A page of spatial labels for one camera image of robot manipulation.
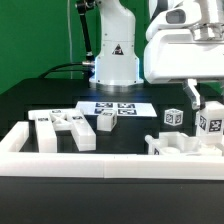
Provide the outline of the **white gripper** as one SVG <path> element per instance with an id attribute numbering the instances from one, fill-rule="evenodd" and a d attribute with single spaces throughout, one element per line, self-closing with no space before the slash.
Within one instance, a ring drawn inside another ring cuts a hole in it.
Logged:
<path id="1" fill-rule="evenodd" d="M 150 83 L 183 82 L 193 110 L 198 81 L 224 79 L 224 0 L 149 0 L 144 76 Z"/>

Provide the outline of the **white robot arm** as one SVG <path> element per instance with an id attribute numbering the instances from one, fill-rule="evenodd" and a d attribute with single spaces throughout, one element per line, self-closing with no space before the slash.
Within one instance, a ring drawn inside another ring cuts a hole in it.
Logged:
<path id="1" fill-rule="evenodd" d="M 199 82 L 224 80 L 224 0 L 148 0 L 144 56 L 134 52 L 135 17 L 120 0 L 95 0 L 101 51 L 90 83 L 113 91 L 143 81 L 181 83 L 194 110 L 205 107 Z"/>

